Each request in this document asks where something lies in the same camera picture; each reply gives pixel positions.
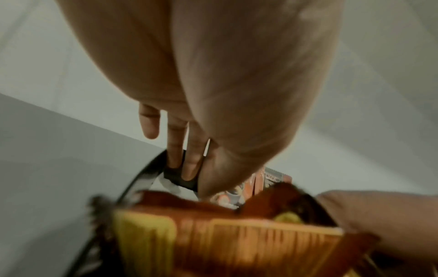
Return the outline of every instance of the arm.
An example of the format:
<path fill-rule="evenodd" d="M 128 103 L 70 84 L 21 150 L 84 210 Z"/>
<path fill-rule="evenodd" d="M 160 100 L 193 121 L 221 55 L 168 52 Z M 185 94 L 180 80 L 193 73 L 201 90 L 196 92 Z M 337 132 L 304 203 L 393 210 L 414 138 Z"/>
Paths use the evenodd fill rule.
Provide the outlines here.
<path fill-rule="evenodd" d="M 383 252 L 438 262 L 437 196 L 331 191 L 317 200 L 346 231 L 380 237 Z"/>

